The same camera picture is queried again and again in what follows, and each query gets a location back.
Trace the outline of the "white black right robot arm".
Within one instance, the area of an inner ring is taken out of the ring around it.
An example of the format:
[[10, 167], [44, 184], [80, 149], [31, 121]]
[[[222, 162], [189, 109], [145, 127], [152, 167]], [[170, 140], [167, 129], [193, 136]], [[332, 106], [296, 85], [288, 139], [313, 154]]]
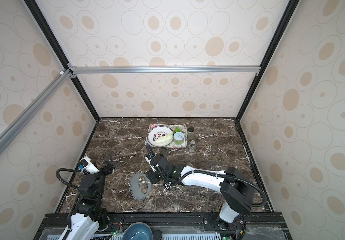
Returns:
[[148, 153], [145, 160], [151, 170], [146, 173], [152, 184], [163, 181], [166, 189], [182, 185], [196, 186], [221, 193], [224, 203], [220, 207], [218, 220], [231, 224], [251, 209], [267, 203], [264, 191], [249, 181], [241, 171], [229, 167], [225, 171], [208, 171], [188, 165], [173, 165], [162, 154]]

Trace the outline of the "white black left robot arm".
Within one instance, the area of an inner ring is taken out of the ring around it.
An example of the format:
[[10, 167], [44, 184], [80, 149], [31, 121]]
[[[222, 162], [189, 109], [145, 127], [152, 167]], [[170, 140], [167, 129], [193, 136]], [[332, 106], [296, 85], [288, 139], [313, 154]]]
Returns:
[[[96, 232], [107, 229], [109, 217], [106, 208], [103, 208], [102, 198], [106, 176], [116, 169], [115, 163], [106, 161], [98, 169], [86, 159], [78, 163], [76, 169], [61, 168], [55, 172], [56, 177], [66, 186], [76, 189], [76, 202], [67, 216], [67, 225], [60, 236], [61, 240], [91, 240]], [[60, 172], [84, 173], [79, 186], [65, 181]]]

